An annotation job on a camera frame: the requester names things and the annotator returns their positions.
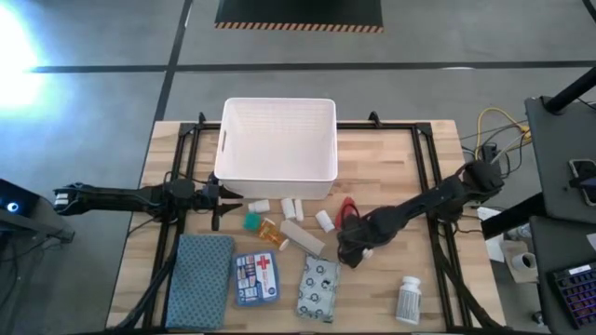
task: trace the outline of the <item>black tripod leg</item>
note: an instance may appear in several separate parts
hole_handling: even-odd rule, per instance
[[[508,230],[518,227],[530,219],[531,216],[546,216],[544,197],[542,193],[531,196],[512,208],[483,221],[482,232],[484,239],[493,238]]]

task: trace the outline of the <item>wooden table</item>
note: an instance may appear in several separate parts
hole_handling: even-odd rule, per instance
[[[443,176],[449,176],[464,163],[455,123],[431,123],[441,173]],[[142,173],[143,186],[161,183],[164,173],[169,171],[179,125],[180,122],[156,123]],[[201,131],[196,157],[196,178],[205,180],[213,171],[217,141],[218,131]],[[360,213],[364,214],[373,208],[397,205],[420,194],[412,135],[409,131],[340,130],[338,152],[339,176],[331,194],[322,201],[304,201],[303,226],[312,235],[328,244],[328,255],[333,255],[332,250],[337,242],[333,232],[325,234],[318,226],[314,216],[319,210],[326,209],[334,218],[343,199],[349,195],[356,201]],[[431,176],[426,151],[425,159],[427,175]],[[283,214],[279,202],[271,201],[271,207],[272,210],[266,217],[281,222]],[[211,231],[210,213],[189,212],[185,233],[231,235],[236,240],[237,253],[271,248],[268,242],[242,229],[246,211],[246,207],[243,207],[223,216],[220,232]],[[146,214],[134,214],[131,228],[148,218]],[[460,227],[464,230],[480,229],[480,224],[476,220],[461,220]],[[128,239],[107,326],[113,326],[122,320],[147,288],[154,263],[158,232],[159,225],[150,223]],[[505,324],[482,235],[457,234],[456,243],[467,286],[489,315],[497,322]],[[281,281],[280,300],[260,307],[240,308],[235,306],[234,291],[230,286],[224,331],[398,332],[445,329],[424,216],[411,220],[393,241],[384,247],[376,248],[373,257],[364,261],[357,269],[352,270],[347,266],[342,268],[332,324],[305,320],[294,313],[298,285],[305,263],[304,252],[296,246],[290,246],[283,252],[278,252],[276,257]],[[417,327],[395,320],[398,289],[405,275],[422,279],[422,315],[421,323]],[[161,316],[164,287],[157,297],[154,317],[156,323]],[[457,324],[459,312],[453,287],[450,287],[450,297]]]

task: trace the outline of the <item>yellow cable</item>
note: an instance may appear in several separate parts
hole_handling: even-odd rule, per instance
[[[511,122],[511,125],[514,125],[515,127],[517,127],[521,133],[525,133],[525,135],[523,137],[526,141],[529,141],[531,139],[531,135],[530,135],[530,131],[529,131],[530,128],[528,126],[520,125],[513,117],[511,117],[511,115],[509,115],[509,113],[503,111],[500,108],[496,108],[496,107],[486,108],[478,115],[478,122],[476,125],[477,135],[476,135],[476,149],[474,149],[474,159],[478,159],[478,154],[481,149],[480,146],[481,146],[481,133],[482,133],[482,118],[488,112],[501,113],[503,116],[505,116],[509,120],[509,122]]]

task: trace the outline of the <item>keyboard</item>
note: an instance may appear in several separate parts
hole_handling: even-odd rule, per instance
[[[596,325],[596,261],[549,274],[574,328]]]

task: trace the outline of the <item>black metal frame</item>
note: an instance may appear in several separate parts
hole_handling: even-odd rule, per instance
[[[199,121],[196,124],[193,123],[182,123],[180,125],[179,133],[178,133],[178,141],[176,143],[176,150],[174,155],[174,161],[172,163],[172,179],[178,178],[180,175],[180,168],[182,162],[182,155],[184,149],[185,139],[189,134],[193,135],[193,139],[191,142],[191,150],[189,153],[189,160],[186,166],[186,173],[185,178],[192,178],[195,169],[195,161],[196,161],[196,152],[198,149],[198,138],[200,136],[201,130],[219,130],[220,129],[219,123],[205,123],[205,117],[203,114],[199,116]],[[435,142],[432,133],[432,127],[430,123],[382,123],[375,112],[372,112],[369,116],[368,122],[338,122],[337,123],[338,129],[368,129],[368,130],[409,130],[412,134],[412,141],[413,141],[413,151],[414,156],[416,159],[416,167],[418,170],[418,177],[420,180],[421,192],[425,192],[429,189],[429,182],[428,176],[425,169],[425,159],[422,152],[422,144],[420,141],[420,137],[424,136],[427,142],[428,148],[428,156],[430,159],[430,165],[432,168],[432,178],[435,183],[441,181],[440,175],[440,166],[439,166],[439,159],[437,156],[437,151],[435,147]],[[165,263],[163,260],[166,254],[166,245],[168,243],[168,234],[169,234],[169,225],[168,222],[163,222],[162,224],[160,235],[157,241],[157,248],[156,248],[156,258],[154,262],[154,268],[152,273],[152,278],[158,278],[161,280],[156,280],[155,282],[152,281],[150,288],[147,290],[147,293],[143,295],[143,300],[147,300],[148,303],[145,307],[145,318],[142,322],[141,328],[109,328],[103,332],[95,332],[89,334],[164,334],[164,333],[195,333],[194,331],[183,332],[179,329],[175,329],[170,331],[165,327],[165,322],[167,318],[168,312],[168,305],[164,304],[164,309],[162,311],[161,322],[159,326],[153,326],[153,316],[155,311],[155,299],[156,299],[156,292],[157,287],[161,287],[163,283],[163,278],[165,275],[171,275],[173,271],[173,264],[175,263],[175,252],[178,246],[177,241],[180,235],[184,231],[185,227],[185,213],[179,213],[179,219],[176,224],[176,231],[174,235],[174,243],[172,245],[172,250],[170,255]],[[459,263],[459,257],[457,254],[457,247],[455,244],[454,239],[454,232],[452,230],[451,225],[446,224],[442,225],[444,232],[445,232],[445,240],[447,244],[447,248],[449,251],[449,259],[445,256],[444,250],[440,245],[440,235],[439,235],[439,226],[441,224],[435,219],[427,216],[427,226],[428,226],[428,236],[430,239],[430,246],[433,256],[433,261],[435,264],[435,272],[437,277],[437,284],[439,289],[440,295],[440,304],[441,304],[441,311],[443,314],[443,319],[445,320],[445,331],[448,333],[456,332],[460,334],[494,334],[494,335],[531,335],[535,334],[533,332],[525,332],[525,331],[515,331],[509,328],[503,328],[497,323],[495,323],[486,312],[481,308],[478,302],[474,299],[473,295],[469,290],[466,289],[465,283],[462,278],[462,271],[461,266]],[[449,298],[449,289],[447,287],[447,282],[445,280],[445,276],[448,276],[455,287],[455,292],[458,298],[458,305],[462,316],[462,324],[463,326],[456,326],[454,322],[454,314],[451,307],[451,300]],[[169,277],[167,288],[166,288],[166,301],[168,300],[169,296],[169,289],[170,289],[170,279]],[[482,328],[474,328],[472,325],[470,311],[474,313],[477,317],[479,323],[481,324]],[[133,323],[129,323],[130,325],[136,324],[136,321],[139,319],[137,315],[134,318]]]
[[[421,191],[428,190],[428,176],[425,169],[425,159],[422,152],[422,144],[420,137],[424,136],[428,146],[428,154],[430,158],[430,165],[432,167],[432,178],[434,182],[440,182],[440,167],[439,159],[435,148],[434,138],[432,134],[432,127],[429,123],[382,123],[375,112],[372,112],[369,116],[369,122],[338,122],[338,129],[369,129],[369,130],[409,130],[412,134],[413,151],[416,159],[416,165],[418,170],[418,177],[420,180]],[[182,123],[180,125],[178,133],[178,141],[176,143],[176,150],[174,154],[174,161],[172,163],[172,174],[171,178],[176,179],[180,176],[180,168],[182,162],[182,155],[186,137],[189,134],[193,135],[191,150],[189,154],[188,164],[186,166],[185,178],[192,178],[195,168],[196,151],[198,149],[198,138],[201,130],[219,130],[220,124],[216,123],[205,123],[205,117],[201,114],[199,122],[196,124]],[[172,252],[175,252],[177,247],[176,241],[179,236],[183,233],[185,227],[185,214],[180,213],[179,219],[176,224],[176,231],[174,233],[174,243]],[[169,225],[167,222],[162,224],[159,238],[157,240],[156,257],[154,261],[154,267],[152,271],[152,279],[158,274],[163,272],[162,264],[166,256],[166,245],[168,243]],[[455,244],[454,234],[450,225],[444,225],[445,239],[449,250],[449,263],[445,263],[442,259],[444,258],[444,251],[440,246],[440,235],[439,235],[439,223],[430,217],[427,217],[428,234],[431,241],[432,255],[435,263],[435,271],[437,276],[438,289],[441,301],[441,310],[443,319],[445,320],[446,330],[450,329],[462,329],[454,324],[454,314],[451,307],[451,301],[449,298],[449,289],[445,280],[445,267],[450,267],[448,270],[452,271],[452,274],[461,276],[461,266],[459,263],[459,257],[457,255],[457,248]],[[168,269],[169,275],[173,266]],[[169,296],[170,279],[168,280],[166,288],[166,301]],[[157,334],[157,333],[169,333],[169,330],[165,328],[165,321],[168,312],[168,306],[165,303],[162,311],[161,323],[158,327],[153,326],[153,316],[155,312],[155,294],[149,298],[148,305],[145,309],[145,318],[142,322],[142,328],[136,329],[107,329],[106,333],[126,333],[126,334]],[[463,329],[474,329],[471,323],[471,317],[467,303],[461,295],[458,294],[458,304],[462,316]]]

